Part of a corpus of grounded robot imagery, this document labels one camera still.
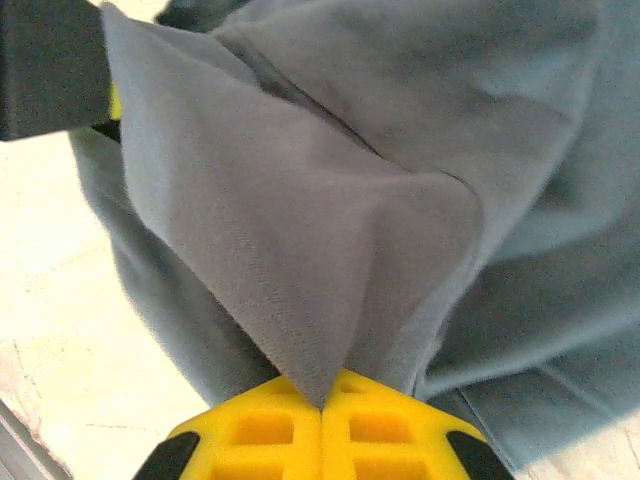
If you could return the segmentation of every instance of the gray fabric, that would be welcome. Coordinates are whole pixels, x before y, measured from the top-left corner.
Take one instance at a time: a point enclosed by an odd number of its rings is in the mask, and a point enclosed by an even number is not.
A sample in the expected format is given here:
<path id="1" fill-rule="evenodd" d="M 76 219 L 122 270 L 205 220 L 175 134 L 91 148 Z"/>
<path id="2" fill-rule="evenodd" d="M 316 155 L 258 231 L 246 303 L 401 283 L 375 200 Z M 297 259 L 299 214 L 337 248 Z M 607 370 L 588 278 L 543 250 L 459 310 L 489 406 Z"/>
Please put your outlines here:
<path id="1" fill-rule="evenodd" d="M 346 366 L 512 469 L 628 412 L 639 8 L 259 0 L 202 35 L 105 6 L 122 155 L 72 139 L 122 165 L 94 205 L 132 297 L 212 403 L 273 364 L 321 405 Z"/>

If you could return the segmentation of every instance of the white floor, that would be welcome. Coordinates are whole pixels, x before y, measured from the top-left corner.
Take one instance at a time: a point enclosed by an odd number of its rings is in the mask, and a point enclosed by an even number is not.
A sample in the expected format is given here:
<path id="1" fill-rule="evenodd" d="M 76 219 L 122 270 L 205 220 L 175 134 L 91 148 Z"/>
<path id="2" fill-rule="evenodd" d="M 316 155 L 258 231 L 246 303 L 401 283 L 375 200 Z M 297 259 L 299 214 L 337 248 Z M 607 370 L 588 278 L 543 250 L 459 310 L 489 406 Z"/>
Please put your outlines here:
<path id="1" fill-rule="evenodd" d="M 141 19 L 163 6 L 114 3 Z M 0 399 L 75 479 L 131 478 L 206 405 L 124 297 L 64 134 L 0 143 L 0 225 Z M 640 480 L 638 455 L 640 415 L 520 478 Z"/>

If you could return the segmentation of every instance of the floor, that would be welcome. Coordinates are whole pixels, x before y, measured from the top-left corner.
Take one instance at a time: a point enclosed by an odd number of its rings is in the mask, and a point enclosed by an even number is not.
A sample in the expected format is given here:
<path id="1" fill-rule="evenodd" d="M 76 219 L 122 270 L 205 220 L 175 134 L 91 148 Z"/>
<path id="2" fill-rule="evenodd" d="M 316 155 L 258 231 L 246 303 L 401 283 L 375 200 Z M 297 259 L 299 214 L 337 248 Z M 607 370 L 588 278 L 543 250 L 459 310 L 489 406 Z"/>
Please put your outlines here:
<path id="1" fill-rule="evenodd" d="M 163 5 L 115 3 L 140 19 Z M 206 405 L 123 295 L 64 134 L 0 144 L 0 224 L 0 400 L 73 478 L 131 478 Z M 640 414 L 519 478 L 640 480 L 638 455 Z"/>

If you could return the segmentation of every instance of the gray cloth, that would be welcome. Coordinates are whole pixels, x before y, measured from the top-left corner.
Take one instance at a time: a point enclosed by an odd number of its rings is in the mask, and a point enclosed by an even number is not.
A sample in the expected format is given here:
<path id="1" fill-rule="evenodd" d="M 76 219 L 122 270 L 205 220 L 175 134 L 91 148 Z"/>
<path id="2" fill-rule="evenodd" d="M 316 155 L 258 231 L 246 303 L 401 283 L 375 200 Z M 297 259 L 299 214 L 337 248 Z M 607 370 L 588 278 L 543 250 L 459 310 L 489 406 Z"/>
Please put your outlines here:
<path id="1" fill-rule="evenodd" d="M 105 6 L 122 150 L 72 139 L 130 295 L 211 403 L 277 370 L 320 406 L 345 366 L 512 469 L 629 412 L 639 10 L 254 0 L 204 35 Z"/>

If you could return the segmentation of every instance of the garment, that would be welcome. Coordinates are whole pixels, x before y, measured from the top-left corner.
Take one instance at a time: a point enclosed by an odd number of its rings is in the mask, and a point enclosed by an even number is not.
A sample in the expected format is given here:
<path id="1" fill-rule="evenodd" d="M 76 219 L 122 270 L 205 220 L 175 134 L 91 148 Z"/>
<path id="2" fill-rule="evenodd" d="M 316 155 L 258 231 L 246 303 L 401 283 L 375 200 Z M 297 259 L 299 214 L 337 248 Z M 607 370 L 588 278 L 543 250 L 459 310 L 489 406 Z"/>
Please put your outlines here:
<path id="1" fill-rule="evenodd" d="M 513 470 L 630 412 L 635 14 L 254 0 L 202 34 L 106 5 L 122 145 L 71 138 L 129 294 L 212 404 L 281 372 L 321 406 L 344 366 Z"/>

